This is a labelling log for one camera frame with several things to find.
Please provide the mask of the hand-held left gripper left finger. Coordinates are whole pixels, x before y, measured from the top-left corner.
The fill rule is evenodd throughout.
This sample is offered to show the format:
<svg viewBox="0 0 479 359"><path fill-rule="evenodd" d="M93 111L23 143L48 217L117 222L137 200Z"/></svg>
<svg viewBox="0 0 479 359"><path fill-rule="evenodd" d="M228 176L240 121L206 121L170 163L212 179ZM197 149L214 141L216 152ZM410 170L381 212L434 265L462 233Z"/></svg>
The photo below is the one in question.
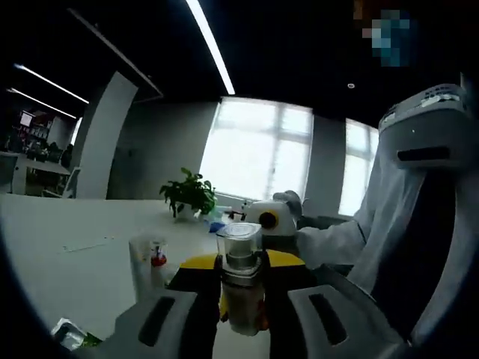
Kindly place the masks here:
<svg viewBox="0 0 479 359"><path fill-rule="evenodd" d="M182 263L166 288L121 314L111 358L211 358L221 296L220 254Z"/></svg>

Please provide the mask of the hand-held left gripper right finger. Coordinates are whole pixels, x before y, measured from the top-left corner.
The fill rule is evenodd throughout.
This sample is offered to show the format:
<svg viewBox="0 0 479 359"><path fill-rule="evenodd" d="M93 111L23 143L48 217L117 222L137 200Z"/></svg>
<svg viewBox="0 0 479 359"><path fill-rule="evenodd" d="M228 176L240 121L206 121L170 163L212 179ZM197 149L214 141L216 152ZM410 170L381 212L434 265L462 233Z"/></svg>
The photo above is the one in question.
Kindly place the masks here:
<svg viewBox="0 0 479 359"><path fill-rule="evenodd" d="M406 341L365 291L328 266L264 250L271 358L402 358Z"/></svg>

